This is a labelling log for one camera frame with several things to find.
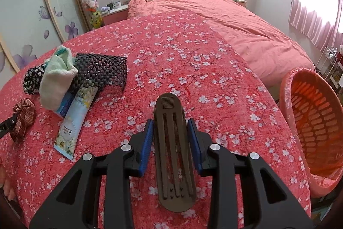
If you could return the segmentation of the brown striped scrunchie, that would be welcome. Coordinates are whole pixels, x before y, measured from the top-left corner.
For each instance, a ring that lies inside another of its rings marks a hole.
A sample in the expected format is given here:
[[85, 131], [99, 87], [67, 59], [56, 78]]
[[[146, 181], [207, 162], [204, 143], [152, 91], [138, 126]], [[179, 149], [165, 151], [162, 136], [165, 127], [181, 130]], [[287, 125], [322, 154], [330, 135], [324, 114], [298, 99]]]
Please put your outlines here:
[[35, 118], [35, 104], [27, 99], [21, 99], [13, 107], [13, 116], [16, 116], [15, 125], [10, 129], [11, 138], [16, 142], [22, 140], [27, 128], [33, 125]]

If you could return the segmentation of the black daisy print scrunchie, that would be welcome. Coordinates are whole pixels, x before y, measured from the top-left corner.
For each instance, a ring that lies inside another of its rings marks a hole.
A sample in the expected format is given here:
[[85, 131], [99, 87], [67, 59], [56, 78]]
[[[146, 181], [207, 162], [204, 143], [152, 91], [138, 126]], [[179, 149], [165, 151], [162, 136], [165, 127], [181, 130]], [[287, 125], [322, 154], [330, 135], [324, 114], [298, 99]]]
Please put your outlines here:
[[44, 64], [28, 69], [23, 80], [23, 91], [25, 94], [36, 95], [39, 93], [39, 88], [44, 71]]

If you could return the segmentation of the brown plastic hair clip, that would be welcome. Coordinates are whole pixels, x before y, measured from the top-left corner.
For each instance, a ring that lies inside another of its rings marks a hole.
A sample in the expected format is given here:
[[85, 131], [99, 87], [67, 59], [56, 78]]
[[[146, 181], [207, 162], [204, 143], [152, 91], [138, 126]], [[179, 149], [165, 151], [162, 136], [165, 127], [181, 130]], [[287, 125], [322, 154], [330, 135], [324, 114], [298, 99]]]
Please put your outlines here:
[[157, 99], [154, 140], [159, 201], [171, 212], [186, 212], [195, 203], [197, 192], [184, 109], [174, 94]]

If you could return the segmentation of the blue tissue pack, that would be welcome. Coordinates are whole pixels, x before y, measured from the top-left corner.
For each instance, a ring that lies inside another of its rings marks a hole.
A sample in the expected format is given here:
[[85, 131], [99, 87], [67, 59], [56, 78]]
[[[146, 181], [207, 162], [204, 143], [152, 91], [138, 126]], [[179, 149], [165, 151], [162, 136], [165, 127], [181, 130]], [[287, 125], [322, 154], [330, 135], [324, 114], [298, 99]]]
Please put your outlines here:
[[70, 105], [72, 104], [73, 99], [74, 99], [74, 96], [71, 93], [69, 93], [69, 92], [65, 93], [65, 95], [61, 101], [61, 104], [60, 104], [58, 110], [55, 111], [55, 113], [58, 116], [60, 116], [61, 118], [64, 118], [66, 113], [69, 110]]

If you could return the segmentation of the floral sachet packet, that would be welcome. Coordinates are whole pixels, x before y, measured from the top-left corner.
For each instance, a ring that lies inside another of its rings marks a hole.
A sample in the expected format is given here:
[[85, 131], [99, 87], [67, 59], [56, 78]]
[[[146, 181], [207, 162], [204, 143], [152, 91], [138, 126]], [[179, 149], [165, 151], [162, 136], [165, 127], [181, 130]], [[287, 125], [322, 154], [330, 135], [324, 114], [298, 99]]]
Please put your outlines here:
[[53, 147], [72, 160], [86, 115], [98, 92], [98, 87], [80, 88], [60, 125]]

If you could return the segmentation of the light green sock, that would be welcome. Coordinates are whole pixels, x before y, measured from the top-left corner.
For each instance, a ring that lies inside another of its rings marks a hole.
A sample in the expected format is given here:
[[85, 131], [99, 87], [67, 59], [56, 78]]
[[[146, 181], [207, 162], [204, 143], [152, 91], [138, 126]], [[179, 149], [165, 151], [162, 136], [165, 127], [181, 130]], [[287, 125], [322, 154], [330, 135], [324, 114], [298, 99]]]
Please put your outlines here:
[[42, 106], [47, 110], [57, 111], [77, 74], [71, 50], [60, 45], [44, 62], [44, 74], [39, 86]]

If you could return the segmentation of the red floral bedspread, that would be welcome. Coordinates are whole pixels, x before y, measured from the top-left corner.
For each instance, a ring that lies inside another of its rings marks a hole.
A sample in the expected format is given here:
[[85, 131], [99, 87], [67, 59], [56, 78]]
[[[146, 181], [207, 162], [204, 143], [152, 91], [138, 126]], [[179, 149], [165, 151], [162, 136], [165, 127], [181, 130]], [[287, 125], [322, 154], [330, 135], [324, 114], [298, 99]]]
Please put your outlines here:
[[[93, 101], [76, 144], [74, 159], [53, 148], [62, 119], [45, 110], [38, 96], [23, 92], [24, 75], [43, 64], [55, 50], [35, 59], [1, 89], [1, 121], [29, 97], [35, 119], [23, 142], [1, 139], [1, 161], [28, 226], [61, 178], [86, 152], [101, 156], [128, 143], [153, 118], [158, 97], [179, 97], [185, 116], [194, 118], [217, 144], [247, 155], [257, 152], [298, 199], [310, 216], [310, 193], [295, 136], [261, 80], [204, 20], [181, 11], [132, 18], [80, 35], [65, 43], [73, 55], [95, 53], [127, 58], [127, 82], [122, 94], [106, 87]], [[154, 148], [143, 178], [130, 178], [135, 228], [206, 228], [211, 178], [195, 172], [197, 199], [185, 213], [172, 213], [158, 200]]]

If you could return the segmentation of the dark beaded mat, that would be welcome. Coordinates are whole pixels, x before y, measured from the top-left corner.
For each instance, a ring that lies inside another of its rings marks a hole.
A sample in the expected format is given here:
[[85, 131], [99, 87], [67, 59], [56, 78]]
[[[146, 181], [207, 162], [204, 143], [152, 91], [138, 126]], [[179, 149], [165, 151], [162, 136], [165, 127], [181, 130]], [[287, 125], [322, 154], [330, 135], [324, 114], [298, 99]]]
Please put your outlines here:
[[74, 66], [78, 70], [69, 90], [80, 88], [119, 86], [124, 89], [127, 81], [127, 58], [122, 56], [77, 53]]

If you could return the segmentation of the orange plastic laundry basket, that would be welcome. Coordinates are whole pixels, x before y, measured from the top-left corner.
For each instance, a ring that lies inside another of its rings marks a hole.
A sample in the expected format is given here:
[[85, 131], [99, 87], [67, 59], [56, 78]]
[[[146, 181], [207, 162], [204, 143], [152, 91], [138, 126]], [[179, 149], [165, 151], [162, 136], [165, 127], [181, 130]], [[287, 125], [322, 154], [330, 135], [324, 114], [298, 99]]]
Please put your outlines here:
[[293, 133], [310, 194], [328, 195], [342, 178], [342, 104], [315, 71], [294, 68], [281, 82], [279, 108]]

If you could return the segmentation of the floral sliding wardrobe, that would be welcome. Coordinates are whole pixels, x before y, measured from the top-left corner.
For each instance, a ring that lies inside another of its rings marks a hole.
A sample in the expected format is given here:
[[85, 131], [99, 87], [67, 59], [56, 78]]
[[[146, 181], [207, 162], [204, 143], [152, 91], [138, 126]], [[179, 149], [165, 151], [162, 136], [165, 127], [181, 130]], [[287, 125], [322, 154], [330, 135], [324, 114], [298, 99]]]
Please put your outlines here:
[[1, 83], [87, 31], [80, 0], [1, 0]]

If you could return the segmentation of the green frog plush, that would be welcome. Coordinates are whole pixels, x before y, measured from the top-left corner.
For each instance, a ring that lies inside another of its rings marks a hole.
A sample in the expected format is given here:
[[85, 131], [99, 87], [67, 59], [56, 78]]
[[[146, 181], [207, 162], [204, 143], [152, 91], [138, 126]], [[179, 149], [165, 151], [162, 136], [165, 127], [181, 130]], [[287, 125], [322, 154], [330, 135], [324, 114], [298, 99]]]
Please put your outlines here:
[[101, 12], [95, 11], [91, 16], [91, 25], [93, 29], [98, 29], [103, 25]]

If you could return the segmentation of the coral pink duvet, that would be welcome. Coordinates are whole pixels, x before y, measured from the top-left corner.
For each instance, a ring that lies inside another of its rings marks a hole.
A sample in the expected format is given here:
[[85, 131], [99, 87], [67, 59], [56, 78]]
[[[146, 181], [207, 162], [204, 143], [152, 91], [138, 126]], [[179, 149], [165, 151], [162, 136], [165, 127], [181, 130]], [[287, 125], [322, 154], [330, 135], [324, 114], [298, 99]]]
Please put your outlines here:
[[292, 69], [313, 70], [305, 50], [289, 36], [233, 0], [131, 0], [128, 16], [191, 11], [219, 33], [268, 88]]

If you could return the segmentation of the pink bedside table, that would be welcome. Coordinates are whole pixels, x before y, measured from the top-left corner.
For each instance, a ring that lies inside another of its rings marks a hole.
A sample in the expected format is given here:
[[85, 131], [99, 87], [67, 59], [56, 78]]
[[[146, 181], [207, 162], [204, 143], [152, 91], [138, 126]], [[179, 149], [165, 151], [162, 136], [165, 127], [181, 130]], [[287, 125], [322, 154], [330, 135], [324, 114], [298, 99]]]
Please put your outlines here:
[[122, 5], [119, 8], [112, 9], [105, 14], [102, 14], [102, 20], [104, 25], [110, 25], [123, 20], [128, 17], [128, 5]]

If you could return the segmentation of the pink curtain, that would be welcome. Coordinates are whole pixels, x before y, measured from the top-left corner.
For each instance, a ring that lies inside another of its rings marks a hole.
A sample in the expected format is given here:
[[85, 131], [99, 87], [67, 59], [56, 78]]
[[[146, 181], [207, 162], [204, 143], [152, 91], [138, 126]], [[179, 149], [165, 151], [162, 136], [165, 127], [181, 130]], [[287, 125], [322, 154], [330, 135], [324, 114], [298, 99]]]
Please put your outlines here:
[[321, 51], [342, 47], [342, 0], [292, 0], [289, 23]]

